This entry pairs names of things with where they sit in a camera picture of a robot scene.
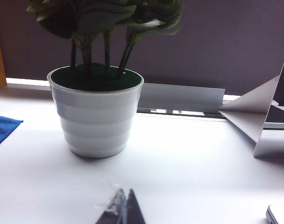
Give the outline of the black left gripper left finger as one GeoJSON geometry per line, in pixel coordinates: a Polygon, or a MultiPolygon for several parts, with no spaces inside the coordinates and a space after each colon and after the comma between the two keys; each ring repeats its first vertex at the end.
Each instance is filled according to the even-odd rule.
{"type": "Polygon", "coordinates": [[[96,221],[96,224],[126,224],[126,196],[122,188],[118,188],[108,206],[96,221]]]}

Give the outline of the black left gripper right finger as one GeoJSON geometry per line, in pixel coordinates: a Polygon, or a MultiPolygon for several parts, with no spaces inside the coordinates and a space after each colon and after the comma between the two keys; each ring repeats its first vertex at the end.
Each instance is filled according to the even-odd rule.
{"type": "Polygon", "coordinates": [[[133,189],[129,191],[126,202],[126,212],[127,224],[146,224],[133,189]]]}

